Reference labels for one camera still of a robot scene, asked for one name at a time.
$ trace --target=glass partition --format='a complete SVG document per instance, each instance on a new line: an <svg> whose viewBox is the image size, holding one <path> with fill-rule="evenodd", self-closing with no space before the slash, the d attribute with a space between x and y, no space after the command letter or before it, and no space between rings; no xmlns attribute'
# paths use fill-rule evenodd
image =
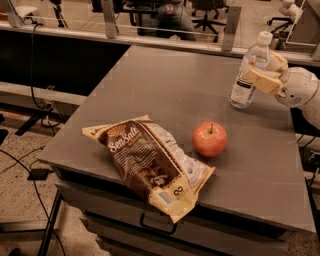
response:
<svg viewBox="0 0 320 256"><path fill-rule="evenodd" d="M157 40L159 39L159 45L165 45L166 42L169 42L168 40L181 42L182 44L187 41L188 43L192 42L195 47L197 47L197 45L202 45L208 49L211 47L221 49L222 47L223 51L223 45L226 43L225 38L229 38L230 31L233 30L232 33L235 34L234 38L232 38L233 49L239 48L245 50L255 43L260 31L266 30L272 31L275 35L272 43L273 48L291 51L290 47L288 49L280 47L283 41L285 43L288 42L288 40L283 40L281 33L289 33L291 39L296 38L294 35L295 31L292 30L294 27L292 17L286 13L287 11L290 12L293 10L291 5L294 1L0 0L0 2L1 1L11 2L15 8L20 8L20 12L21 9L23 10L21 7L36 7L37 12L33 13L33 15L41 16L41 21L46 27L60 27L66 30L94 32L108 38L125 36L126 38L132 38L133 41L135 39L144 40L146 38L157 38ZM303 2L310 1L311 0L296 0L295 5L299 9ZM238 19L235 18L234 13L230 13L230 9L235 6L240 7L240 16ZM314 23L319 27L318 16L314 17L312 22L311 25L313 27L315 27ZM313 48L319 44L319 31L318 29L313 34Z"/></svg>

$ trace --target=plastic bottle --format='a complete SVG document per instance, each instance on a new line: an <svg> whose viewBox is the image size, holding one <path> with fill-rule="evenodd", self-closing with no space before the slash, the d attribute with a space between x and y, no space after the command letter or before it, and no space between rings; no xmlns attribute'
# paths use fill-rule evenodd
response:
<svg viewBox="0 0 320 256"><path fill-rule="evenodd" d="M266 70L270 60L269 45L271 40L272 34L270 32L260 32L257 37L257 43L251 46L244 54L237 81L233 85L229 98L232 106L236 108L246 108L251 104L256 87L252 86L250 82L242 78L241 68L244 64L250 64L255 68Z"/></svg>

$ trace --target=table top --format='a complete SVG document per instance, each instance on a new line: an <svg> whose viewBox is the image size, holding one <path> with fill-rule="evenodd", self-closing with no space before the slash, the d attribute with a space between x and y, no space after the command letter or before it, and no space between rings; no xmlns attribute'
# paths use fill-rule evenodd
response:
<svg viewBox="0 0 320 256"><path fill-rule="evenodd" d="M228 102L240 59L131 46L39 160L123 184L106 148L81 129L149 115L186 154L216 167L198 204L291 230L315 232L290 111L257 92L244 110ZM210 160L192 148L193 129L225 127L226 149Z"/></svg>

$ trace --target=apple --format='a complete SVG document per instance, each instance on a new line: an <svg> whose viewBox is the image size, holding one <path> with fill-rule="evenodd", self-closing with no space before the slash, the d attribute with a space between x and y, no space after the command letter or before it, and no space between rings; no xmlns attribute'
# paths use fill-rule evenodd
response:
<svg viewBox="0 0 320 256"><path fill-rule="evenodd" d="M203 122L192 133L192 145L204 157L209 158L219 155L226 144L226 130L216 122Z"/></svg>

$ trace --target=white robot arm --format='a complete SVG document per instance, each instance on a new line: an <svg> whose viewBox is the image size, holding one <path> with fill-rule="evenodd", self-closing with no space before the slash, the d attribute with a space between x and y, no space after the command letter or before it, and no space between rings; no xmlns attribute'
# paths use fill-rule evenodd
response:
<svg viewBox="0 0 320 256"><path fill-rule="evenodd" d="M315 74L301 67L288 68L287 61L273 51L267 71L247 65L242 72L253 86L289 108L300 109L304 118L320 130L320 82Z"/></svg>

